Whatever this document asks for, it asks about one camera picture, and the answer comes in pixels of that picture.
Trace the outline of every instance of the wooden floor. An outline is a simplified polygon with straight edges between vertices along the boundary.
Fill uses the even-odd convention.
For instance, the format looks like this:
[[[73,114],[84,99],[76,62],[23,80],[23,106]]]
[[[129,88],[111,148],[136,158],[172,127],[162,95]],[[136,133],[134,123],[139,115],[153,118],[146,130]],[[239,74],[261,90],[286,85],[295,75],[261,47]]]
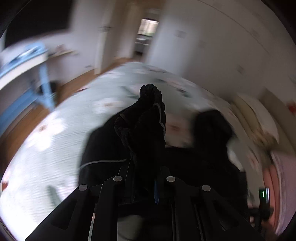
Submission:
[[[121,58],[117,59],[114,64],[102,71],[104,72],[113,69],[125,62],[131,61],[131,59]],[[79,90],[81,87],[92,81],[100,74],[94,74],[91,70],[65,85],[58,88],[58,104],[62,103],[65,99],[69,98],[73,93]],[[21,120],[17,120],[17,123],[12,123],[13,129],[9,132],[5,132],[0,138],[0,177],[4,174],[8,164],[20,148],[24,140],[32,132],[32,130],[49,114],[49,111],[43,106],[38,105],[33,108],[27,115]]]

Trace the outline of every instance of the orange fabric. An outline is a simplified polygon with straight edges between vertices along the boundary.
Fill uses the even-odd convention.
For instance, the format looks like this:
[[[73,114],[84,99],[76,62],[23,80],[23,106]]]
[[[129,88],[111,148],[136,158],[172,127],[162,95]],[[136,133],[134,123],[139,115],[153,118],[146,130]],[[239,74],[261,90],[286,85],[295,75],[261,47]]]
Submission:
[[[275,209],[274,187],[272,184],[272,178],[270,175],[269,168],[263,170],[263,181],[264,181],[265,187],[269,188],[270,206]],[[276,226],[275,226],[275,214],[274,213],[270,216],[268,222],[271,224],[271,226],[275,230]]]
[[[277,228],[279,223],[279,210],[280,210],[280,200],[279,200],[279,178],[276,172],[276,167],[274,165],[269,167],[269,172],[272,180],[272,186],[274,188],[274,228]]]

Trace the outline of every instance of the silver screw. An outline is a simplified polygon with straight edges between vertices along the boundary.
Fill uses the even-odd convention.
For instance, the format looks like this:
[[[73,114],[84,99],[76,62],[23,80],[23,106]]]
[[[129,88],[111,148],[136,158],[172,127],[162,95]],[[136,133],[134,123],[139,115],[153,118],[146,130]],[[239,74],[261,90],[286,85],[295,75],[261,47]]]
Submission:
[[[176,181],[176,179],[173,176],[168,176],[167,181],[170,182],[170,183],[173,183],[174,181]]]
[[[78,189],[79,189],[80,191],[85,191],[85,190],[87,189],[87,185],[82,184],[82,185],[79,186]]]
[[[204,190],[205,192],[208,192],[211,190],[211,187],[209,185],[202,185],[202,190]]]
[[[122,177],[121,176],[115,176],[115,177],[113,177],[113,180],[115,182],[120,182],[122,180]]]

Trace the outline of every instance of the red object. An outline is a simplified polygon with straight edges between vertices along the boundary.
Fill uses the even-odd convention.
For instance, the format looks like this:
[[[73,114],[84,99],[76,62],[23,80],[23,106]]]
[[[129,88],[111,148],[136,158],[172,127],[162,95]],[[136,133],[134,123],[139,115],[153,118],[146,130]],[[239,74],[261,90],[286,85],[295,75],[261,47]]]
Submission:
[[[289,110],[296,115],[296,103],[295,102],[290,102],[287,104]]]

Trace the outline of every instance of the blue table leg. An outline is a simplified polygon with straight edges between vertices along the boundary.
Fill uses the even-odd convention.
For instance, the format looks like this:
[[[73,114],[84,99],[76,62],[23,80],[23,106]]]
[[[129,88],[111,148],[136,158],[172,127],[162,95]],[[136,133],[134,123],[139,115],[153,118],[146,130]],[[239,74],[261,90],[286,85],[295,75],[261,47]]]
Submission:
[[[48,81],[46,63],[43,63],[40,65],[39,76],[40,76],[41,88],[43,91],[46,108],[48,108],[50,111],[53,111],[55,106],[54,106],[54,100],[52,98],[52,90],[50,88],[50,84]]]

